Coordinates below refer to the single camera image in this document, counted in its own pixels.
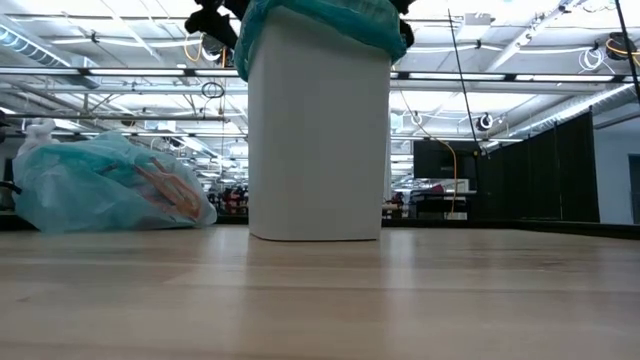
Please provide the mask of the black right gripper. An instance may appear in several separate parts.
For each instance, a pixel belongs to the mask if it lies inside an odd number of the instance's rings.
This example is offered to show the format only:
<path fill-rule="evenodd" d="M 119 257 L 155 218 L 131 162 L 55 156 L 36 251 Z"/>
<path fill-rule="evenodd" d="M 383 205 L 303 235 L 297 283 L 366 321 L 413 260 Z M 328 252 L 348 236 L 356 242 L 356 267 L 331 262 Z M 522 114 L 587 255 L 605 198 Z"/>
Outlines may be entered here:
<path fill-rule="evenodd" d="M 392 4 L 399 13 L 408 13 L 409 7 L 415 0 L 392 0 Z M 404 20 L 399 21 L 399 31 L 404 39 L 406 48 L 410 48 L 415 43 L 412 27 Z"/>

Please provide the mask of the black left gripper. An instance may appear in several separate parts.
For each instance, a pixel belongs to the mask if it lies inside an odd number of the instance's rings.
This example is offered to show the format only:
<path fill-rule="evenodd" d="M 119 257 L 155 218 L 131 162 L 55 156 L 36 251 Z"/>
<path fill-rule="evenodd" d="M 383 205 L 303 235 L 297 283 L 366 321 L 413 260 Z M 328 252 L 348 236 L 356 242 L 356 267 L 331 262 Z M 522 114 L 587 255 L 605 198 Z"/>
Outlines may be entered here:
<path fill-rule="evenodd" d="M 234 48 L 238 36 L 230 24 L 228 15 L 220 15 L 216 11 L 219 7 L 229 10 L 236 18 L 243 18 L 250 0 L 195 0 L 197 5 L 212 13 L 194 12 L 184 23 L 189 34 L 201 32 L 209 35 L 225 46 Z"/>

